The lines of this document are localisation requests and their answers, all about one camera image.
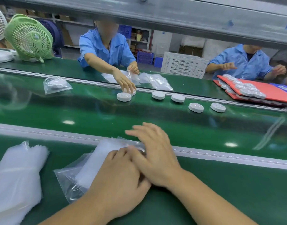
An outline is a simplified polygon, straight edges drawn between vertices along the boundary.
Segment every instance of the collar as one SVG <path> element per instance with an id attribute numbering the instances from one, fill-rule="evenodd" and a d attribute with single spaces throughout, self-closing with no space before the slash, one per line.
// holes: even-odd
<path id="1" fill-rule="evenodd" d="M 239 52 L 241 52 L 242 54 L 246 54 L 245 50 L 243 49 L 243 44 L 239 44 L 235 47 L 236 50 L 238 50 Z M 256 55 L 258 56 L 261 56 L 262 55 L 262 50 L 258 50 L 256 51 L 255 53 Z"/>
<path id="2" fill-rule="evenodd" d="M 94 29 L 94 30 L 91 30 L 92 34 L 93 34 L 93 37 L 94 37 L 94 46 L 99 49 L 99 50 L 106 50 L 106 47 L 104 46 L 103 42 L 102 42 L 102 39 L 101 39 L 101 36 L 100 36 L 100 33 L 98 31 L 98 29 Z M 114 38 L 111 39 L 111 42 L 110 42 L 110 47 L 117 47 L 119 45 L 123 45 L 123 41 L 119 38 L 119 35 L 116 34 Z"/>

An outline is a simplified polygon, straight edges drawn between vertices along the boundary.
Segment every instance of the blue work shirt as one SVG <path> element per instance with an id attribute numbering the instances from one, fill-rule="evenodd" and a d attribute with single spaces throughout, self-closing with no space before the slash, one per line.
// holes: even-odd
<path id="1" fill-rule="evenodd" d="M 79 46 L 81 56 L 78 58 L 78 61 L 83 68 L 89 66 L 84 59 L 86 53 L 93 53 L 108 64 L 115 66 L 122 64 L 128 67 L 131 62 L 136 60 L 129 48 L 126 37 L 119 33 L 111 39 L 110 51 L 102 43 L 100 33 L 97 29 L 89 30 L 84 35 L 81 35 Z"/>
<path id="2" fill-rule="evenodd" d="M 267 73 L 272 71 L 272 67 L 269 66 L 269 57 L 262 50 L 258 50 L 249 61 L 242 44 L 225 49 L 213 58 L 209 64 L 225 64 L 228 62 L 234 62 L 237 69 L 217 70 L 214 73 L 213 79 L 218 79 L 217 75 L 229 74 L 235 78 L 254 80 L 256 78 L 263 78 Z"/>

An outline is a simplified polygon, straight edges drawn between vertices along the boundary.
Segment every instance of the floor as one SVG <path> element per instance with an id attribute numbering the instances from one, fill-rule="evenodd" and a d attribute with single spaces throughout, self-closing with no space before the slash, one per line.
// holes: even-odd
<path id="1" fill-rule="evenodd" d="M 80 56 L 80 50 L 77 48 L 65 48 L 64 47 L 61 49 L 61 53 L 64 58 L 73 59 L 73 60 L 77 60 L 78 57 Z M 149 70 L 149 71 L 155 71 L 155 72 L 161 71 L 161 68 L 155 67 L 154 65 L 142 64 L 142 63 L 138 63 L 138 68 Z M 203 79 L 211 80 L 212 76 L 213 74 L 206 72 L 203 76 Z"/>

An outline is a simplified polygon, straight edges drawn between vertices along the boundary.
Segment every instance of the white plastic crate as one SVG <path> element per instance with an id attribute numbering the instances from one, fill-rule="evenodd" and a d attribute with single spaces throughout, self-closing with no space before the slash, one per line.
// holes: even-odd
<path id="1" fill-rule="evenodd" d="M 202 79 L 208 63 L 198 56 L 165 52 L 161 72 Z"/>

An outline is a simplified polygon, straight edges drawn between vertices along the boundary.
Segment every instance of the person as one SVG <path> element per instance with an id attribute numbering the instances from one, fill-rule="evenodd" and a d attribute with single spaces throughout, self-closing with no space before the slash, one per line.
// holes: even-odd
<path id="1" fill-rule="evenodd" d="M 134 146 L 110 152 L 85 195 L 40 225 L 105 225 L 132 211 L 151 183 L 174 194 L 198 225 L 256 225 L 181 168 L 168 135 L 160 127 L 143 123 L 125 132 L 144 143 L 146 156 Z M 144 178 L 139 183 L 140 173 Z"/>
<path id="2" fill-rule="evenodd" d="M 240 79 L 265 81 L 285 74 L 285 66 L 269 66 L 269 57 L 261 49 L 261 46 L 243 44 L 228 48 L 213 58 L 205 71 L 214 72 L 213 79 L 218 79 L 217 75 L 229 74 Z"/>
<path id="3" fill-rule="evenodd" d="M 80 65 L 91 66 L 99 72 L 112 74 L 122 90 L 133 93 L 134 83 L 115 66 L 123 65 L 134 73 L 139 74 L 136 59 L 129 49 L 126 37 L 117 33 L 118 24 L 108 21 L 95 21 L 97 26 L 80 36 L 79 46 Z"/>

